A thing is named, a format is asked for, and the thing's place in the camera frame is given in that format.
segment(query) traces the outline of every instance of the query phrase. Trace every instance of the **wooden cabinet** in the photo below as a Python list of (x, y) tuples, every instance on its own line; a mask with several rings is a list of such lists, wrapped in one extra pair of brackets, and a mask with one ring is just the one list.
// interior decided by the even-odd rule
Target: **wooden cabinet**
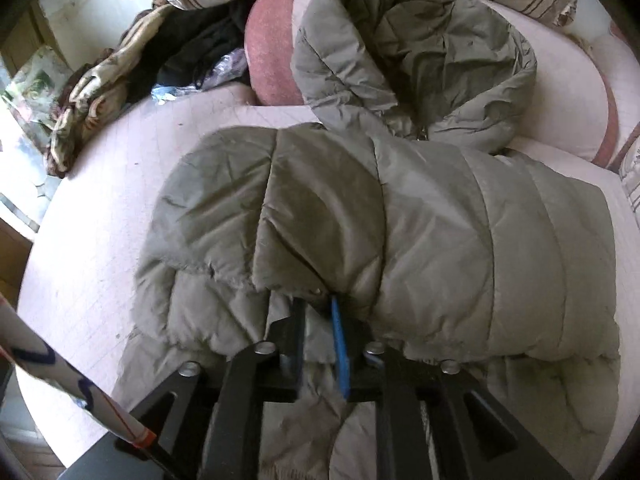
[(61, 60), (65, 60), (40, 6), (34, 0), (0, 45), (2, 61), (9, 75), (13, 77), (44, 44), (49, 45)]
[(30, 251), (31, 242), (0, 219), (0, 292), (13, 306), (17, 305)]

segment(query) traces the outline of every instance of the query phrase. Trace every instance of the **orange band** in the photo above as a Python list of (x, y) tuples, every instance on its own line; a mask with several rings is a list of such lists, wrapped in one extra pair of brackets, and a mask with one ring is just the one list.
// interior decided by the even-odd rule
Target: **orange band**
[(134, 444), (138, 449), (146, 449), (151, 446), (156, 441), (156, 434), (147, 430), (147, 432), (143, 435), (142, 439)]
[(2, 348), (1, 346), (0, 346), (0, 355), (1, 355), (2, 357), (4, 357), (7, 361), (9, 361), (11, 364), (14, 364), (14, 365), (15, 365), (15, 361), (14, 361), (13, 356), (12, 356), (11, 354), (9, 354), (9, 352), (7, 352), (7, 351), (6, 351), (4, 348)]

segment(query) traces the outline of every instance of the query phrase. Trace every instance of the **wooden floor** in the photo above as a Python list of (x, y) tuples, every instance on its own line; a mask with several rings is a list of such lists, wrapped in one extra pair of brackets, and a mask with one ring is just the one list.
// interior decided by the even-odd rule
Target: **wooden floor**
[(33, 480), (56, 480), (65, 467), (49, 446), (34, 446), (20, 442), (8, 442), (9, 447)]

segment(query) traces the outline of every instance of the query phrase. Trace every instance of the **plastic bag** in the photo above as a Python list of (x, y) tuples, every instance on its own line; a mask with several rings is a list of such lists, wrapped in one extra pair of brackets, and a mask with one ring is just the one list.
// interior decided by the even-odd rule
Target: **plastic bag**
[(156, 103), (163, 105), (165, 102), (175, 101), (183, 95), (204, 92), (228, 81), (233, 81), (233, 79), (239, 78), (247, 68), (248, 63), (244, 48), (236, 48), (226, 56), (222, 56), (220, 61), (207, 73), (200, 88), (194, 84), (181, 87), (155, 85), (151, 89), (151, 97)]

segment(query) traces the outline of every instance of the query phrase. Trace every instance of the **crumpled fabric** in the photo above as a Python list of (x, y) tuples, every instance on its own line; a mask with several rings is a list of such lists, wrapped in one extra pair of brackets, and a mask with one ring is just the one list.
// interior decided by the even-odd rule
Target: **crumpled fabric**
[(126, 76), (172, 10), (173, 6), (164, 5), (143, 16), (131, 27), (117, 51), (80, 78), (51, 133), (46, 155), (49, 174), (64, 176), (89, 139), (117, 117), (126, 102)]
[[(194, 85), (200, 89), (220, 58), (244, 47), (244, 26), (254, 1), (173, 12), (148, 42), (140, 63), (130, 74), (127, 101), (139, 101), (156, 85)], [(247, 76), (243, 82), (249, 83)]]
[(51, 110), (49, 112), (50, 118), (54, 124), (56, 123), (60, 115), (62, 115), (65, 108), (69, 106), (69, 96), (71, 95), (71, 92), (74, 90), (76, 85), (82, 79), (82, 76), (97, 64), (102, 63), (105, 59), (107, 59), (113, 53), (114, 53), (114, 49), (105, 48), (100, 53), (100, 56), (98, 56), (98, 58), (93, 63), (85, 63), (78, 70), (72, 73), (72, 75), (67, 80), (64, 88), (62, 89), (62, 92), (60, 92), (59, 97), (53, 103), (53, 106), (51, 107)]
[(303, 388), (265, 407), (260, 480), (375, 478), (372, 407), (332, 376), (318, 307), (336, 293), (408, 358), (472, 368), (589, 478), (617, 404), (614, 239), (598, 188), (501, 149), (534, 83), (527, 41), (477, 0), (313, 0), (292, 64), (324, 126), (225, 128), (180, 161), (114, 396), (233, 356), (297, 296), (315, 306)]

